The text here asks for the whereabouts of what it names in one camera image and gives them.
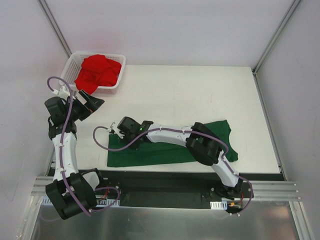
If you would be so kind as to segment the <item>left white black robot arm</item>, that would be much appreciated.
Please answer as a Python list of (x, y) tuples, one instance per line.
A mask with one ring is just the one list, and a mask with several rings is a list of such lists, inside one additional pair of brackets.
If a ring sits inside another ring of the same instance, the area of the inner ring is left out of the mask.
[(53, 93), (55, 96), (44, 103), (49, 112), (48, 136), (55, 150), (53, 182), (46, 185), (45, 193), (59, 216), (66, 220), (95, 208), (96, 195), (106, 189), (97, 168), (79, 172), (76, 157), (76, 121), (88, 118), (104, 100), (83, 90), (79, 91), (79, 97), (71, 96), (65, 86)]

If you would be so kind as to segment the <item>green t shirt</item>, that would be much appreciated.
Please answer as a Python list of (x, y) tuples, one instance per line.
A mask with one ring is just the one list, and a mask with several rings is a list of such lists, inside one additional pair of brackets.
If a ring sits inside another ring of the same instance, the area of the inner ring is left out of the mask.
[[(231, 147), (231, 128), (227, 120), (206, 123), (210, 129), (228, 146), (226, 159), (233, 163), (239, 159), (238, 153)], [(139, 167), (165, 164), (192, 163), (196, 160), (190, 152), (182, 146), (168, 143), (143, 143), (137, 150), (127, 148), (119, 152), (109, 151), (107, 155), (107, 167)]]

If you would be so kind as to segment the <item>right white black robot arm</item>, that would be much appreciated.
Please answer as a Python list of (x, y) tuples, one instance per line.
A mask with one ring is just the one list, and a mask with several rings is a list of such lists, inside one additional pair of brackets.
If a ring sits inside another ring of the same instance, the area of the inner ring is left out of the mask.
[(125, 116), (117, 125), (117, 132), (134, 149), (142, 143), (166, 143), (184, 147), (197, 162), (210, 166), (217, 173), (222, 189), (229, 197), (235, 198), (243, 191), (243, 180), (226, 157), (229, 147), (203, 123), (173, 127), (147, 120), (140, 124)]

